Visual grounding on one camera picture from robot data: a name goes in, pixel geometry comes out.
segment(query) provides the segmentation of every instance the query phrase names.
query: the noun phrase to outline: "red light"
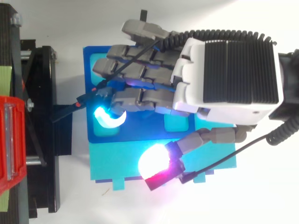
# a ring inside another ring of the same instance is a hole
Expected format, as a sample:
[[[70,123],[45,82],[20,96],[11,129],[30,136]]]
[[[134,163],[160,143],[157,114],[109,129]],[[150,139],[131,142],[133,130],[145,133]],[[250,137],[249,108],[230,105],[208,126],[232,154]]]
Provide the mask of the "red light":
[[[162,144],[155,144],[148,148],[140,157],[138,169],[143,179],[148,179],[153,175],[166,170],[169,167],[169,154]]]

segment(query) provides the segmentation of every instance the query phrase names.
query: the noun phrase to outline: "red object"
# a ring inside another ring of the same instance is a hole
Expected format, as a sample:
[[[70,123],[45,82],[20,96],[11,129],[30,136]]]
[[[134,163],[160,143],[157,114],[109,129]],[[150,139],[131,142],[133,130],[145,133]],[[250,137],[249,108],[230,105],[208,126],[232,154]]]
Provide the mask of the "red object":
[[[26,174],[25,104],[18,98],[0,96],[0,195],[21,182]]]

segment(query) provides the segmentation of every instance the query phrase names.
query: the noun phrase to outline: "metal rod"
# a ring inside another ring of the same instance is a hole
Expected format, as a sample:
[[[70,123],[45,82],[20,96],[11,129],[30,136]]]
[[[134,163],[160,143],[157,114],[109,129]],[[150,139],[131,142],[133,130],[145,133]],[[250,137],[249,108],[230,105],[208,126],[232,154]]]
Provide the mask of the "metal rod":
[[[21,51],[21,60],[29,60],[31,50],[22,50]]]
[[[39,160],[39,157],[37,155],[31,155],[26,156],[26,165],[32,166],[32,165],[41,165],[41,161]]]

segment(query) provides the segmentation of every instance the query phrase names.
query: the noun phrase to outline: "black heat sink fins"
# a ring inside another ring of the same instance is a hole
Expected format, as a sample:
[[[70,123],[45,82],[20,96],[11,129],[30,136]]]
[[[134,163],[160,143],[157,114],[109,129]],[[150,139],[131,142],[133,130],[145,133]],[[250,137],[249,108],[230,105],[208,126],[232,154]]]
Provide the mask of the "black heat sink fins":
[[[206,42],[205,103],[278,103],[272,42]]]

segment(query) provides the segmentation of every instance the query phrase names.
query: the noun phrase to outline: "blue light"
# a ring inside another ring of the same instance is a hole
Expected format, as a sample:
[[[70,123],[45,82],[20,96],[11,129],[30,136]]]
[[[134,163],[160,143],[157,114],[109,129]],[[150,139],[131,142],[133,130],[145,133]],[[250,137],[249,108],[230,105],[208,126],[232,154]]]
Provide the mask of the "blue light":
[[[93,114],[97,119],[98,123],[104,128],[118,127],[125,122],[127,117],[127,113],[125,111],[119,118],[113,119],[110,117],[108,113],[106,113],[105,109],[101,106],[99,106]]]

